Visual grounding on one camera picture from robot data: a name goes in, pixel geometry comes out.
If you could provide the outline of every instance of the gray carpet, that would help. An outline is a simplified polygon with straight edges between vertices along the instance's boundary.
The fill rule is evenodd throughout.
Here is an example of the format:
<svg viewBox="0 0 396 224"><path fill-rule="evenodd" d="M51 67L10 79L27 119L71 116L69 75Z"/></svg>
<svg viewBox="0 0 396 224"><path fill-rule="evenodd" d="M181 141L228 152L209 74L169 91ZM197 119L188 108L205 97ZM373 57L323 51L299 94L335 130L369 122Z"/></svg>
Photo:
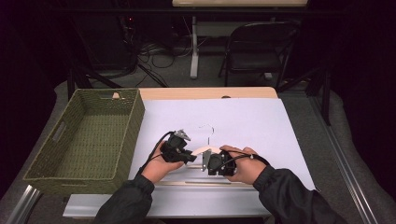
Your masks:
<svg viewBox="0 0 396 224"><path fill-rule="evenodd" d="M223 86L223 78L218 78L218 71L222 56L211 54L205 55L205 48L199 63L199 76L195 80L190 79L191 56L176 57L171 64L172 58L169 56L156 55L154 62L157 66L167 66L167 68L156 68L152 63L146 63L153 71L161 74L170 87L219 87ZM147 77L140 69L135 73L114 79L123 87L159 87L151 78ZM231 76L230 86L271 86L273 80L266 80L259 75L247 77ZM104 86L99 82L93 82L96 88ZM343 216L348 223L362 223L361 215L354 203L346 182L341 176L334 156L332 146L328 136L320 126L319 119L314 113L314 107L310 99L300 93L299 86L294 91L279 94L290 116L290 121L296 133L308 169L313 177L314 183L320 193L329 202L332 208ZM13 185L8 190L5 197L0 202L0 223L5 223L18 200L22 196L27 185L21 181L28 165L32 162L34 155L43 144L45 137L49 134L51 127L61 113L67 102L67 91L65 83L56 89L58 100L53 110L48 125L37 140L32 154L21 169L20 174L15 179ZM347 120L343 111L342 101L337 95L332 93L331 99L331 122L334 133L345 150L346 157L353 167L354 173L360 181L364 193L367 195L378 223L396 223L396 206L394 201L375 182L369 169L361 161L359 154L351 142ZM75 220L62 217L65 208L64 198L55 195L43 195L38 201L29 219L29 223L89 223L89 220Z"/></svg>

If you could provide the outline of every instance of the dark background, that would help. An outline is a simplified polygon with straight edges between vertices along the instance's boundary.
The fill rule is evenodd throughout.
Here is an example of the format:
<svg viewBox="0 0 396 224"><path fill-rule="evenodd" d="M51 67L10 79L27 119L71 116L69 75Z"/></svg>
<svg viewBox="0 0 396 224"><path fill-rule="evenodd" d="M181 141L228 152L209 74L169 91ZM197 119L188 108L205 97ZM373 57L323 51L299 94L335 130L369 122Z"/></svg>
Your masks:
<svg viewBox="0 0 396 224"><path fill-rule="evenodd" d="M47 3L92 7L89 2ZM129 1L131 5L110 0L94 2L94 7L146 7L145 1ZM155 7L170 7L170 2L150 1ZM322 64L331 68L332 90L344 101L353 142L378 183L394 199L396 6L390 1L312 0L309 7L345 10L349 17L304 19L287 77L300 76ZM132 65L134 55L131 46L122 42L118 17L78 16L73 17L74 23L56 17L59 30L54 32L31 1L2 0L0 8L0 78L5 99L0 135L3 195L47 122L56 100L53 89L66 80L70 58L91 68L125 69ZM178 18L161 16L134 20L137 30L165 46L173 44L172 27L180 23ZM56 35L66 41L57 42Z"/></svg>

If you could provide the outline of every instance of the metal leg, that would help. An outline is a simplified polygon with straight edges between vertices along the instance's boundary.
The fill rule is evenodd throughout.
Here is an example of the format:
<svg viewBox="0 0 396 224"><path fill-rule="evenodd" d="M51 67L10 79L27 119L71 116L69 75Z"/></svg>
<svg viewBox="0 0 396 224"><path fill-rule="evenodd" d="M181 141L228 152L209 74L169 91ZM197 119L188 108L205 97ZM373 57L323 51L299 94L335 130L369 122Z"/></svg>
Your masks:
<svg viewBox="0 0 396 224"><path fill-rule="evenodd" d="M192 17L192 59L190 78L198 78L198 44L197 44L197 19Z"/></svg>

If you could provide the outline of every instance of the hand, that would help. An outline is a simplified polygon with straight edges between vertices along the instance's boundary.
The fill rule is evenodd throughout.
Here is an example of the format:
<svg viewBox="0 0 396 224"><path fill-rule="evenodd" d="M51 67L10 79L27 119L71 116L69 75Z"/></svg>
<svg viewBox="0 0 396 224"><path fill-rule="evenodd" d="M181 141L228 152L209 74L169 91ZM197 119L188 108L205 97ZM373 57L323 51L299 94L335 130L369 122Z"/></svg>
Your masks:
<svg viewBox="0 0 396 224"><path fill-rule="evenodd" d="M245 154L257 154L257 152L255 152L250 147L245 147L243 150L241 150L237 147L223 146L220 149L228 151L231 157L242 155L241 153L235 151L240 151ZM237 166L236 173L233 176L225 177L232 182L243 182L249 185L252 185L254 181L256 181L257 177L259 177L262 170L266 167L266 165L261 161L251 159L249 157L237 159L235 160L235 163Z"/></svg>
<svg viewBox="0 0 396 224"><path fill-rule="evenodd" d="M153 184L162 180L169 172L174 171L181 166L183 166L183 161L178 162L166 162L161 156L161 146L164 141L162 141L158 147L155 149L152 159L143 170L142 175L151 181Z"/></svg>

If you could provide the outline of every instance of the person's right hand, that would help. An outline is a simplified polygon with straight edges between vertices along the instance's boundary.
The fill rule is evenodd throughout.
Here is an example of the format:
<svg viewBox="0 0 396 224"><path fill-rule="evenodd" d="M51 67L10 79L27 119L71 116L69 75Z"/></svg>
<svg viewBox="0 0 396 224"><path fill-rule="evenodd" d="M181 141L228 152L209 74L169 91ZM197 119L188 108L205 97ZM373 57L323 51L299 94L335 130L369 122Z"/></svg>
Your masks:
<svg viewBox="0 0 396 224"><path fill-rule="evenodd" d="M237 147L223 146L220 149L228 151L230 153L230 156L232 157L243 155L241 153L257 154L257 152L255 152L250 147L245 147L243 150L241 150ZM235 160L235 163L236 173L233 176L225 177L232 182L243 182L249 185L252 185L254 183L257 177L259 177L262 170L266 167L266 165L261 161L251 159L250 157L237 159Z"/></svg>

